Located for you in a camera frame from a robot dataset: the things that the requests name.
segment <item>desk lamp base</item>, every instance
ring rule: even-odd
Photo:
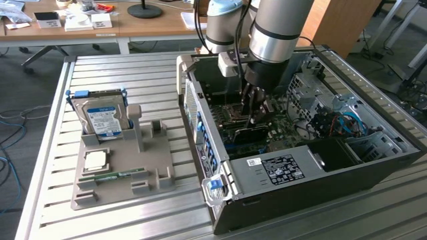
[[[127,8],[127,13],[139,19],[153,19],[159,17],[163,11],[154,5],[146,5],[146,8],[143,8],[143,5],[138,4]]]

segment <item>sticker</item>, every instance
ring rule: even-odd
[[[20,29],[20,28],[30,27],[30,24],[27,22],[20,24],[7,24],[6,27],[7,29]]]
[[[246,161],[247,161],[247,165],[249,165],[250,167],[262,164],[262,159],[261,159],[261,158],[249,159],[249,160],[246,160]]]
[[[99,33],[99,34],[96,34],[96,37],[114,37],[114,36],[117,36],[115,33]]]
[[[293,155],[285,155],[263,160],[262,164],[274,185],[285,184],[305,178],[305,174]]]
[[[106,182],[106,181],[117,180],[117,179],[118,179],[118,176],[107,176],[107,177],[96,179],[95,181],[96,182]]]
[[[121,177],[129,177],[133,175],[133,172],[119,172]]]
[[[114,106],[87,110],[95,133],[102,137],[115,137],[122,133],[121,121],[115,118],[115,114]]]

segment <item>barcode label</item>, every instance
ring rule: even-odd
[[[261,159],[259,157],[258,157],[258,158],[254,158],[254,159],[249,159],[249,160],[246,160],[246,161],[247,161],[247,165],[249,165],[250,167],[262,164],[262,159]]]
[[[99,33],[99,34],[96,34],[96,37],[114,37],[114,36],[117,36],[115,33]]]

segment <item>red object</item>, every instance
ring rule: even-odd
[[[337,120],[338,117],[339,117],[339,116],[335,116],[335,117],[334,117],[334,120],[333,120],[331,130],[330,130],[330,132],[329,132],[329,135],[330,135],[330,136],[333,135],[334,124],[335,124],[335,120]]]
[[[98,4],[96,4],[96,9],[103,10],[103,11],[106,11],[107,13],[110,13],[110,12],[115,9],[115,6],[114,6],[114,5],[107,5],[107,4],[98,3]]]

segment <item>hard drive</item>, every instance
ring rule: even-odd
[[[96,134],[99,140],[111,140],[122,136],[131,128],[127,116],[127,91],[67,91],[71,104],[82,122],[84,134]]]

